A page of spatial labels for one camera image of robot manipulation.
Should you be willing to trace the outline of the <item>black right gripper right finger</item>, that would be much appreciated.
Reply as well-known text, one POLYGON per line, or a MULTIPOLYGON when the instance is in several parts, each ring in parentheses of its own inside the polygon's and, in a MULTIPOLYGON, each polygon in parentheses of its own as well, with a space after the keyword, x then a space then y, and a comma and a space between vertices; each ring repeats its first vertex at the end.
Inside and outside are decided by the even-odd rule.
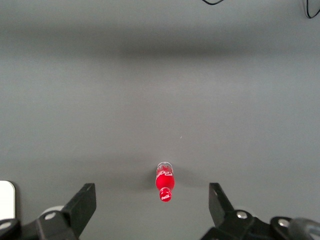
POLYGON ((235 209, 219 183, 208 190, 208 208, 214 227, 203 240, 289 240, 291 218, 276 216, 269 223, 243 209, 235 209))

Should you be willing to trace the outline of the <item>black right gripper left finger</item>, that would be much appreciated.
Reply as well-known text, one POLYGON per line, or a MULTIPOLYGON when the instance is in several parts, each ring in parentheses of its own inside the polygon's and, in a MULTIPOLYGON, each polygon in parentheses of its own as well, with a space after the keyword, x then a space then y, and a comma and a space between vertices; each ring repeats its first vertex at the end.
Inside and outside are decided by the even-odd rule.
POLYGON ((61 210, 46 211, 21 225, 17 218, 0 221, 2 240, 78 240, 97 208, 96 186, 86 183, 61 210))

